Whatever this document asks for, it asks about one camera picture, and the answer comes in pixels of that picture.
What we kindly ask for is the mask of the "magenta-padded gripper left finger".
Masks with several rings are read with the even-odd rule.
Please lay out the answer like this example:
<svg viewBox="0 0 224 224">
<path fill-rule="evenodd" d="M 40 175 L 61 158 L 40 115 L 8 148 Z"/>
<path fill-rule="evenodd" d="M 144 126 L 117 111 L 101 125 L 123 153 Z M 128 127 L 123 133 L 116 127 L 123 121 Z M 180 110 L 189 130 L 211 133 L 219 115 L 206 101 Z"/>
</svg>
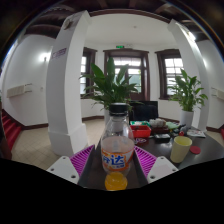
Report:
<svg viewBox="0 0 224 224">
<path fill-rule="evenodd" d="M 79 186 L 101 186 L 102 165 L 95 145 L 88 146 L 71 157 L 61 156 L 48 172 Z"/>
</svg>

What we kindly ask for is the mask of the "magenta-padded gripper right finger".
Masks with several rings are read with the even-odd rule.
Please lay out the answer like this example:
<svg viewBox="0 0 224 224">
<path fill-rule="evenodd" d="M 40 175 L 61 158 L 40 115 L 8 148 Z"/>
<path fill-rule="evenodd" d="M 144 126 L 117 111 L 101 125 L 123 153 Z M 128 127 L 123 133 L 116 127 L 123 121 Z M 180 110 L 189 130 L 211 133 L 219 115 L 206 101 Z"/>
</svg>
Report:
<svg viewBox="0 0 224 224">
<path fill-rule="evenodd" d="M 134 152 L 136 180 L 139 186 L 153 183 L 178 171 L 165 156 L 156 157 L 138 146 L 134 147 Z"/>
</svg>

